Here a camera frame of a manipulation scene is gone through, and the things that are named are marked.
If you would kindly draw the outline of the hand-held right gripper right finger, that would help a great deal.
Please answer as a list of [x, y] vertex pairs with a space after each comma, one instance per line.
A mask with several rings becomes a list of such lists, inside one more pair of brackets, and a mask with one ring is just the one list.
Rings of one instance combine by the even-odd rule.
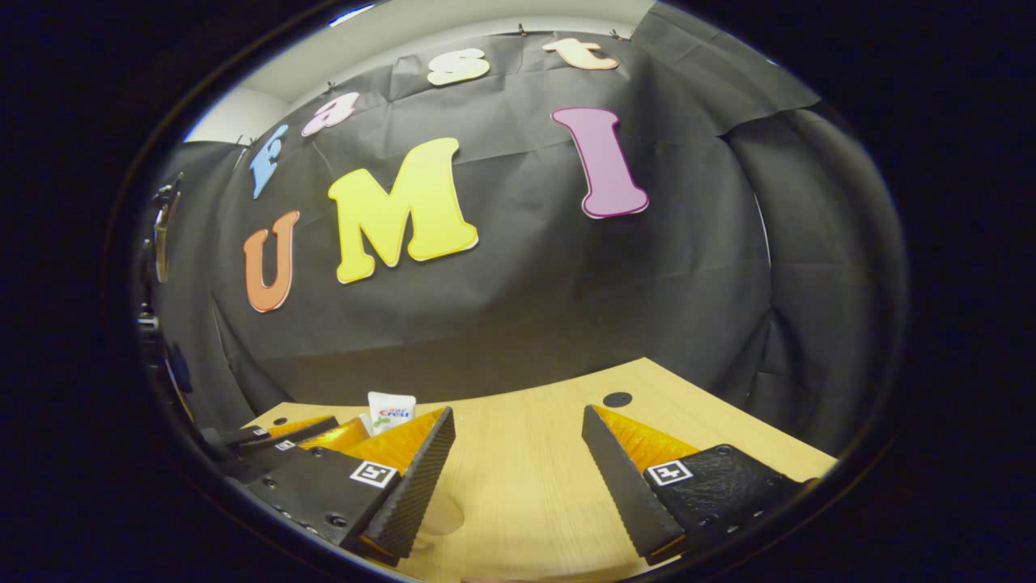
[[584, 408], [581, 435], [650, 565], [720, 547], [810, 487], [733, 445], [698, 449], [602, 406]]

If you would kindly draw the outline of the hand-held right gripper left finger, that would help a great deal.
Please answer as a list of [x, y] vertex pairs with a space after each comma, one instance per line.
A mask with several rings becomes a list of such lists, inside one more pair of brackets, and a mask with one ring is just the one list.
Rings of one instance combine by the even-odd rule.
[[393, 567], [410, 556], [455, 438], [454, 413], [440, 407], [244, 487], [315, 538]]

